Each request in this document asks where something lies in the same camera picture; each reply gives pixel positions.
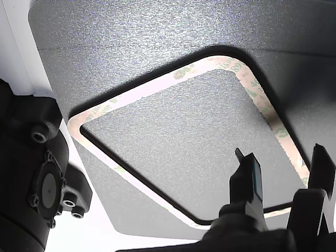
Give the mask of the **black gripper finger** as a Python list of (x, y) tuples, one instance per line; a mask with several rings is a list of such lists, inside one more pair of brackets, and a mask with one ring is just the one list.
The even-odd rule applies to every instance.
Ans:
[(325, 147), (313, 148), (308, 188), (293, 197), (287, 228), (293, 233), (334, 232), (335, 164)]
[(229, 179), (230, 203), (219, 211), (219, 221), (226, 228), (242, 231), (265, 231), (263, 183), (260, 164), (253, 153), (235, 150), (239, 167)]

